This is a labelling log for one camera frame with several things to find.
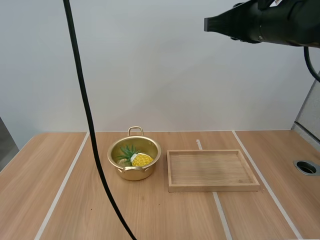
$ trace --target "rectangular wooden tray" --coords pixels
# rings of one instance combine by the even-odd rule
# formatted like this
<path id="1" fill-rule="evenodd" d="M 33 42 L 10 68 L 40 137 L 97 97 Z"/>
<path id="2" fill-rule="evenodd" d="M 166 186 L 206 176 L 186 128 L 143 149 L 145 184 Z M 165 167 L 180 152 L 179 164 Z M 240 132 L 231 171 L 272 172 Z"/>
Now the rectangular wooden tray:
<path id="1" fill-rule="evenodd" d="M 240 150 L 168 150 L 169 192 L 258 191 Z"/>

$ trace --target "wooden table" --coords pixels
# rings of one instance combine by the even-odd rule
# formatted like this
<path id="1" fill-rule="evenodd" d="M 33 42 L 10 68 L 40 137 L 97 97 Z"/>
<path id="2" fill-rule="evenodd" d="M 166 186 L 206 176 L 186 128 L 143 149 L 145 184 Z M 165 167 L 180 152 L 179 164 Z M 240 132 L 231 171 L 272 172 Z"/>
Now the wooden table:
<path id="1" fill-rule="evenodd" d="M 125 135 L 96 134 L 107 182 L 138 240 L 320 238 L 320 176 L 303 175 L 293 165 L 320 164 L 320 153 L 294 131 L 146 132 L 164 154 L 155 172 L 137 182 L 119 178 L 107 159 L 108 147 Z M 130 239 L 103 189 L 87 137 L 37 135 L 2 170 L 1 240 Z M 261 190 L 169 193 L 165 153 L 199 147 L 240 149 Z"/>

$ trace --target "pot handle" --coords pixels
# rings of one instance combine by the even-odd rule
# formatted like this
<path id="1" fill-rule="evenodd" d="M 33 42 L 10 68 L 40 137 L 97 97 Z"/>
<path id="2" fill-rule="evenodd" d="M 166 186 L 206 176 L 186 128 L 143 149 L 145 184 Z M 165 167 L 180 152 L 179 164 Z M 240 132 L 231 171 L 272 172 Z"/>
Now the pot handle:
<path id="1" fill-rule="evenodd" d="M 140 171 L 143 172 L 143 168 L 140 166 L 125 166 L 122 170 L 123 173 L 126 173 L 127 171 L 132 171 L 132 170 L 136 170 L 136 171 Z"/>
<path id="2" fill-rule="evenodd" d="M 128 130 L 128 136 L 130 136 L 130 132 L 131 132 L 132 129 L 140 129 L 141 135 L 144 136 L 144 131 L 142 130 L 142 128 L 140 126 L 132 126 L 132 127 L 130 127 L 129 130 Z"/>

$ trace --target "black cord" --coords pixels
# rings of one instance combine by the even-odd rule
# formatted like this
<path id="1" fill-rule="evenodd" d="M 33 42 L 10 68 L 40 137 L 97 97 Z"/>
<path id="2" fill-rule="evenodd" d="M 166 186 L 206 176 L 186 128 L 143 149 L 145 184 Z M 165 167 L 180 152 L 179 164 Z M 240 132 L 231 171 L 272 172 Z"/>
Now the black cord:
<path id="1" fill-rule="evenodd" d="M 96 134 L 95 134 L 95 127 L 94 127 L 94 122 L 92 119 L 91 115 L 91 110 L 89 106 L 89 101 L 88 101 L 88 96 L 87 96 L 87 91 L 86 91 L 86 85 L 85 85 L 85 80 L 84 80 L 84 75 L 82 72 L 82 66 L 81 66 L 81 60 L 80 60 L 80 54 L 79 54 L 79 49 L 78 49 L 78 43 L 77 43 L 77 37 L 76 37 L 76 31 L 75 31 L 75 26 L 74 26 L 74 20 L 72 17 L 72 12 L 71 12 L 71 6 L 69 0 L 63 0 L 64 4 L 64 9 L 65 9 L 65 15 L 66 19 L 68 22 L 68 28 L 69 28 L 69 33 L 70 33 L 70 39 L 71 39 L 71 44 L 72 44 L 72 49 L 73 49 L 73 55 L 74 55 L 74 61 L 75 61 L 75 66 L 76 66 L 76 73 L 78 75 L 78 80 L 79 80 L 79 86 L 81 90 L 81 96 L 83 100 L 83 105 L 85 109 L 85 114 L 86 114 L 86 119 L 88 121 L 88 126 L 89 126 L 89 132 L 90 132 L 90 137 L 91 137 L 91 144 L 92 144 L 92 150 L 93 150 L 93 155 L 94 155 L 94 160 L 96 164 L 96 168 L 99 172 L 104 190 L 106 192 L 106 195 L 108 196 L 111 205 L 117 214 L 118 218 L 120 219 L 122 225 L 124 226 L 125 230 L 128 232 L 130 237 L 133 240 L 137 240 L 134 234 L 131 232 L 129 226 L 127 225 L 125 219 L 121 215 L 121 212 L 110 192 L 110 189 L 107 184 L 106 177 L 104 175 L 104 171 L 101 166 L 100 158 L 99 158 L 99 153 L 98 153 L 98 147 L 97 147 L 97 140 L 96 140 Z"/>
<path id="2" fill-rule="evenodd" d="M 311 73 L 311 75 L 320 83 L 320 76 L 318 75 L 318 73 L 315 71 L 314 67 L 311 64 L 310 61 L 310 55 L 309 55 L 309 47 L 304 46 L 303 47 L 303 51 L 304 51 L 304 60 L 306 63 L 306 66 L 309 69 L 309 72 Z"/>

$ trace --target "yellow pineapple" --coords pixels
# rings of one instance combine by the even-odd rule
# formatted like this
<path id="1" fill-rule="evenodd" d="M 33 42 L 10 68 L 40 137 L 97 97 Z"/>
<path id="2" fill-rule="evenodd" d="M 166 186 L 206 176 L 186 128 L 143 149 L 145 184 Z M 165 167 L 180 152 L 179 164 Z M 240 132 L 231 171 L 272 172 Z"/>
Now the yellow pineapple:
<path id="1" fill-rule="evenodd" d="M 151 163 L 154 159 L 147 154 L 140 153 L 132 145 L 131 148 L 126 145 L 120 148 L 124 155 L 119 156 L 120 161 L 123 165 L 132 164 L 132 166 L 143 167 Z"/>

